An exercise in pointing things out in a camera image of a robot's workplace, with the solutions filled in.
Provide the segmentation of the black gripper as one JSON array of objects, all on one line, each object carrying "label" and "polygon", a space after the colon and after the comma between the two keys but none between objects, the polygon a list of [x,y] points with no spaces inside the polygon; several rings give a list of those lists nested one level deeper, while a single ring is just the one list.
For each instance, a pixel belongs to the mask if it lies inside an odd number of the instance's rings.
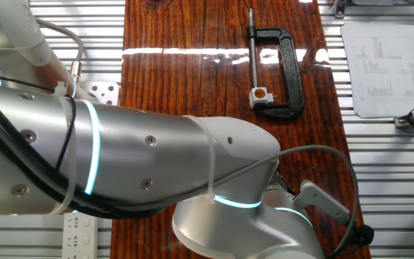
[{"label": "black gripper", "polygon": [[289,187],[288,182],[286,179],[280,175],[277,171],[273,174],[273,184],[282,187],[286,190],[289,194],[295,195],[295,191]]}]

